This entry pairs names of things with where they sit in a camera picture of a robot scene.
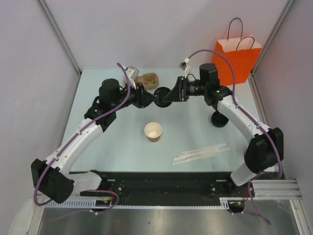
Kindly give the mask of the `black plastic cup lid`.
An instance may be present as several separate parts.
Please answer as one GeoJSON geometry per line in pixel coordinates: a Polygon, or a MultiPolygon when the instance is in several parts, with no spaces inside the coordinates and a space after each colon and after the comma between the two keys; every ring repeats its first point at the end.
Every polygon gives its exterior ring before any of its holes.
{"type": "Polygon", "coordinates": [[[164,101],[164,98],[170,91],[167,87],[159,87],[154,91],[154,95],[157,96],[157,100],[155,101],[156,106],[166,108],[172,104],[172,102],[164,101]]]}

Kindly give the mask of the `brown paper coffee cup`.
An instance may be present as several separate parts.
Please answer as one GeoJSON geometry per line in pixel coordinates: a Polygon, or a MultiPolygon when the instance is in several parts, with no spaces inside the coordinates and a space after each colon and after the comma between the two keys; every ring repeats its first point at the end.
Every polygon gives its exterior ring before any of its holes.
{"type": "Polygon", "coordinates": [[[158,142],[162,134],[162,126],[157,122],[150,122],[145,126],[144,133],[150,142],[158,142]]]}

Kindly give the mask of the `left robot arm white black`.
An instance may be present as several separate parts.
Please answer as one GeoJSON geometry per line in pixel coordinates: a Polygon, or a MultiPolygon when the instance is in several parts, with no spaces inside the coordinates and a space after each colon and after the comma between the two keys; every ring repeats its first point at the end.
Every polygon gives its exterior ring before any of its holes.
{"type": "Polygon", "coordinates": [[[135,87],[127,85],[122,88],[116,79],[104,80],[99,95],[85,113],[75,133],[45,160],[36,159],[31,164],[36,205],[41,205],[37,201],[38,192],[59,204],[72,194],[83,191],[92,190],[96,195],[104,195],[108,183],[102,180],[98,171],[71,175],[72,166],[86,148],[113,123],[118,110],[130,105],[142,109],[156,100],[157,96],[146,91],[141,83],[137,83],[135,87]]]}

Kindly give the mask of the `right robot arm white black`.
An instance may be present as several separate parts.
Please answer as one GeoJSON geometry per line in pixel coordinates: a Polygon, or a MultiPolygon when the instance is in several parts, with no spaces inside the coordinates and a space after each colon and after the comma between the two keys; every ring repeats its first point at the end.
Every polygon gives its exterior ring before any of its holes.
{"type": "Polygon", "coordinates": [[[257,120],[235,100],[234,93],[220,84],[214,64],[200,65],[200,77],[190,81],[179,76],[174,87],[161,98],[164,103],[186,102],[191,96],[203,96],[205,103],[214,108],[212,124],[224,127],[231,121],[248,142],[244,162],[230,174],[225,184],[230,196],[238,196],[243,185],[269,167],[281,165],[284,158],[284,136],[280,128],[270,128],[257,120]]]}

